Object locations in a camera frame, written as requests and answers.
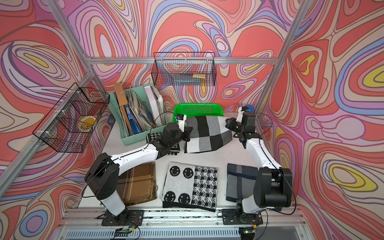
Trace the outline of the grey black checked scarf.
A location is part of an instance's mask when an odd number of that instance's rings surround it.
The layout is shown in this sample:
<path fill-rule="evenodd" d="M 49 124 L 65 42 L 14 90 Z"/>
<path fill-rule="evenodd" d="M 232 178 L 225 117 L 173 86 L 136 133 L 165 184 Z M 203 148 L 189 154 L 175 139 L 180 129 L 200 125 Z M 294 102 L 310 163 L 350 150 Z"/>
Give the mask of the grey black checked scarf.
<path fill-rule="evenodd" d="M 232 131 L 226 128 L 226 118 L 222 116 L 196 116 L 186 120 L 193 128 L 190 141 L 185 143 L 186 154 L 212 152 L 230 143 Z"/>

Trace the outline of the grey navy plaid scarf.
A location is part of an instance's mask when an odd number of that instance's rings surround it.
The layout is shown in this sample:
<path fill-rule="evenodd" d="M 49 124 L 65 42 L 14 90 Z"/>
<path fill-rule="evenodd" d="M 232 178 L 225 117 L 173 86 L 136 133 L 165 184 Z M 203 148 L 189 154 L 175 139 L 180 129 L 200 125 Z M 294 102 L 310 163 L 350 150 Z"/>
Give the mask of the grey navy plaid scarf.
<path fill-rule="evenodd" d="M 258 172 L 255 167 L 228 164 L 226 200 L 236 203 L 253 195 Z"/>

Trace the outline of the smiley face houndstooth scarf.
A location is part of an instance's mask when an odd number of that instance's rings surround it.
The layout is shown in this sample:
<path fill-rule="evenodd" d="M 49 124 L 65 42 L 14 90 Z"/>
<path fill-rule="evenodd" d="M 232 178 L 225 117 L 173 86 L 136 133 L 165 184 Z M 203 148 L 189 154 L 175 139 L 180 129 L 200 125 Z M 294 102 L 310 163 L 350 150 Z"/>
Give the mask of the smiley face houndstooth scarf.
<path fill-rule="evenodd" d="M 217 168 L 170 162 L 161 197 L 163 208 L 215 212 L 217 196 Z"/>

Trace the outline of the brown plaid scarf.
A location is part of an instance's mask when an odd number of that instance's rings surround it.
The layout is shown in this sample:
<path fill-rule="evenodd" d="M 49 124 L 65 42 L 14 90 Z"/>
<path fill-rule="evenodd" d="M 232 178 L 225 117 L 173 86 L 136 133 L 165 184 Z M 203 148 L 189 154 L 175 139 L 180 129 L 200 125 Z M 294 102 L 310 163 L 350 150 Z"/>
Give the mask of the brown plaid scarf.
<path fill-rule="evenodd" d="M 126 206 L 146 203 L 157 198 L 156 164 L 141 164 L 118 178 L 117 193 Z"/>

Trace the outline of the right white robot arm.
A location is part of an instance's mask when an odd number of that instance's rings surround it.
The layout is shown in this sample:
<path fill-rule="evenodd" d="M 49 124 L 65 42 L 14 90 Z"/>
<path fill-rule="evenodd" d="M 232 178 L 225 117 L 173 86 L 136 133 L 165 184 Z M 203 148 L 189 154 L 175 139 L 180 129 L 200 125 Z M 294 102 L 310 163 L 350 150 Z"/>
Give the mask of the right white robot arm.
<path fill-rule="evenodd" d="M 226 119 L 226 128 L 234 132 L 256 163 L 257 177 L 253 194 L 241 201 L 242 214 L 256 214 L 266 209 L 277 211 L 291 206 L 293 174 L 278 164 L 268 151 L 261 134 L 256 132 L 256 114 L 245 108 L 237 118 Z"/>

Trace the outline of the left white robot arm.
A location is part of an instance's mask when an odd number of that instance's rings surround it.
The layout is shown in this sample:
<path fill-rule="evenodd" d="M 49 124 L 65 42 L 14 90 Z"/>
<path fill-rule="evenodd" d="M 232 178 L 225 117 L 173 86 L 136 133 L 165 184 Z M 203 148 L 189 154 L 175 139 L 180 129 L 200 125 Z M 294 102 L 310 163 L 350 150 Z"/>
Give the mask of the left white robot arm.
<path fill-rule="evenodd" d="M 192 130 L 168 123 L 159 136 L 141 148 L 117 155 L 98 155 L 85 176 L 86 185 L 112 216 L 121 217 L 127 208 L 117 191 L 119 177 L 136 166 L 164 157 L 181 141 L 190 141 Z"/>

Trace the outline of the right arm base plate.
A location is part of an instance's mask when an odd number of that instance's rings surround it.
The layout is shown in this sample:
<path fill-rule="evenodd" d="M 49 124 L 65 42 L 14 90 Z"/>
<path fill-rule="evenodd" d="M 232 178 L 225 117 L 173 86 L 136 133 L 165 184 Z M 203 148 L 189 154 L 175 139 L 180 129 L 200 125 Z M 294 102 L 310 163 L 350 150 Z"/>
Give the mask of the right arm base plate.
<path fill-rule="evenodd" d="M 261 214 L 246 214 L 237 209 L 223 209 L 221 211 L 224 225 L 262 225 Z"/>

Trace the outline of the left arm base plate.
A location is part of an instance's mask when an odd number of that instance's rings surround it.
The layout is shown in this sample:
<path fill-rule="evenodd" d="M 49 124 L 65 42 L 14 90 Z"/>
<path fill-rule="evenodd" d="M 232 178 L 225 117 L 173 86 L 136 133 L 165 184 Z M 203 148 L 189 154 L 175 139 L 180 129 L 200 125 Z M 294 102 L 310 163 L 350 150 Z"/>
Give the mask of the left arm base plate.
<path fill-rule="evenodd" d="M 144 210 L 124 210 L 118 216 L 106 210 L 102 218 L 102 226 L 141 226 L 144 220 Z"/>

